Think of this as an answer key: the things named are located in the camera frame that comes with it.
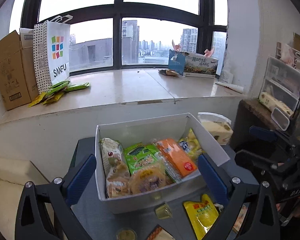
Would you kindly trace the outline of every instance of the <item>orange packaged snack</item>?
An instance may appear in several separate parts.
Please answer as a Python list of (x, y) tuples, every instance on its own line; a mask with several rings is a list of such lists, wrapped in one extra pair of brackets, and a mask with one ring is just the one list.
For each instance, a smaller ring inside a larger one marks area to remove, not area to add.
[(194, 164), (194, 162), (188, 157), (186, 152), (174, 139), (168, 138), (165, 140), (156, 141), (154, 144), (180, 172), (181, 177), (185, 177), (197, 169), (197, 166)]

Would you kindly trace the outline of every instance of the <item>shopping bag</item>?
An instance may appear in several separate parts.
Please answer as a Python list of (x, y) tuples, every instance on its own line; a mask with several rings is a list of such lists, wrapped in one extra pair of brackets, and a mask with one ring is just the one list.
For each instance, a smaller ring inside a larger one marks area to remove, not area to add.
[(51, 21), (34, 26), (33, 57), (34, 70), (39, 93), (69, 77), (69, 39), (72, 19), (60, 22), (63, 17), (57, 16)]

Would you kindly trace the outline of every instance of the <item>green seaweed package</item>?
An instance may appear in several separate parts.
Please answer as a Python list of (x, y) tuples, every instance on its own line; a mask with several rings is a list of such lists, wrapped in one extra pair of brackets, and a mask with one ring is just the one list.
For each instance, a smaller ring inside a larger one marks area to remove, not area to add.
[(124, 149), (123, 154), (131, 174), (157, 161), (157, 158), (142, 143), (137, 143)]

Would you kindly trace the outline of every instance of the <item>beige sofa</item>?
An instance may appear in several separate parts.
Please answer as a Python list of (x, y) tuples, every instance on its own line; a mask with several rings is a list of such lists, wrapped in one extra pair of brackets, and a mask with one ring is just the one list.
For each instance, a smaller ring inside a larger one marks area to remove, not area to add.
[[(48, 183), (30, 161), (0, 158), (0, 231), (7, 240), (14, 240), (19, 200), (28, 181), (35, 185)], [(47, 204), (47, 209), (53, 223), (50, 204)]]

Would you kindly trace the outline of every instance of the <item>gray table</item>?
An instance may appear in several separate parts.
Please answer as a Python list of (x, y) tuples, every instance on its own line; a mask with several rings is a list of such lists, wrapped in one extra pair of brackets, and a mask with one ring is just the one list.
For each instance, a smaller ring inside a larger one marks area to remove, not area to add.
[[(249, 171), (235, 165), (235, 152), (229, 146), (225, 146), (224, 150), (231, 157), (230, 161), (222, 165), (227, 173), (231, 177), (239, 176), (245, 183), (258, 184)], [(77, 165), (84, 156), (94, 153), (95, 138), (81, 139), (72, 164)], [(132, 228), (137, 233), (138, 240), (144, 240), (157, 224), (173, 235), (176, 240), (196, 240), (182, 203), (188, 200), (200, 201), (201, 195), (205, 193), (212, 197), (207, 187), (204, 187), (192, 194), (168, 202), (173, 218), (165, 220), (159, 220), (156, 217), (154, 208), (114, 215), (107, 209), (106, 204), (98, 199), (96, 179), (93, 175), (79, 202), (72, 206), (72, 210), (84, 229), (95, 240), (115, 240), (116, 232), (122, 228)], [(235, 233), (231, 231), (228, 239), (234, 238)]]

